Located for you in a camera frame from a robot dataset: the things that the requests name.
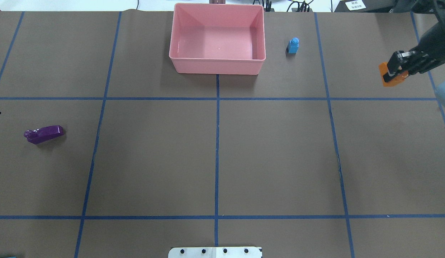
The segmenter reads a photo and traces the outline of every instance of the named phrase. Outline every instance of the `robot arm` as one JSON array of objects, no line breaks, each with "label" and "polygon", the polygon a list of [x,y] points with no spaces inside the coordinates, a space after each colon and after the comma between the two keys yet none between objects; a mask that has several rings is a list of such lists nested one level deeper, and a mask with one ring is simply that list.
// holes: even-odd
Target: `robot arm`
[{"label": "robot arm", "polygon": [[379,65],[384,86],[395,86],[409,75],[424,73],[445,63],[445,0],[417,0],[415,13],[434,13],[438,22],[413,49],[396,51],[388,63]]}]

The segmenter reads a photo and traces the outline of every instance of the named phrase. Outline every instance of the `white label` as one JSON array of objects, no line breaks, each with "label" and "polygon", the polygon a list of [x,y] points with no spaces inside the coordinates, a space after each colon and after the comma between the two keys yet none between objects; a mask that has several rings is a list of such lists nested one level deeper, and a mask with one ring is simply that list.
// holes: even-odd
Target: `white label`
[{"label": "white label", "polygon": [[363,0],[345,2],[345,5],[347,5],[348,10],[360,10],[365,8]]}]

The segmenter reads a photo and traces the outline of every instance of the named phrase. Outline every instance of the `white floor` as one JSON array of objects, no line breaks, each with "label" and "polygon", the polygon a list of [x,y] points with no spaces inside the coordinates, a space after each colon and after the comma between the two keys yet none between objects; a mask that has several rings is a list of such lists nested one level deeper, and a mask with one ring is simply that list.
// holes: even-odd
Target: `white floor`
[{"label": "white floor", "polygon": [[[333,1],[335,10],[339,0]],[[209,0],[139,0],[139,10],[173,10],[176,3],[208,3]],[[252,4],[252,0],[227,0],[227,4]],[[286,11],[288,0],[273,0],[275,11]],[[313,0],[315,12],[330,12],[331,0]],[[135,9],[137,0],[0,0],[1,10],[17,11],[120,11]]]}]

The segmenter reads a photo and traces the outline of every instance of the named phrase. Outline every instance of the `orange object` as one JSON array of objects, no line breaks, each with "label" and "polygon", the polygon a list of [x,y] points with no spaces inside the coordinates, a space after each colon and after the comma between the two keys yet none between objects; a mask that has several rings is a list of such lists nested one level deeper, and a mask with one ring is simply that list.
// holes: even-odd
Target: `orange object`
[{"label": "orange object", "polygon": [[401,82],[404,82],[404,80],[409,76],[409,72],[405,71],[401,73],[400,75],[396,76],[393,80],[390,82],[385,82],[383,79],[383,75],[388,72],[387,62],[383,62],[378,65],[378,70],[380,71],[380,77],[382,77],[382,82],[384,87],[393,87],[398,85]]}]

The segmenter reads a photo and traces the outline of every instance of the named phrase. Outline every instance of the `white mounting bracket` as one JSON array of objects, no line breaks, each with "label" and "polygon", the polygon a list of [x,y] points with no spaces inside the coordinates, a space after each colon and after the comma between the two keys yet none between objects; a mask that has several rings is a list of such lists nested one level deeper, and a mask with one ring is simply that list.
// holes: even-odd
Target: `white mounting bracket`
[{"label": "white mounting bracket", "polygon": [[262,258],[262,248],[257,247],[201,247],[172,248],[168,258]]}]

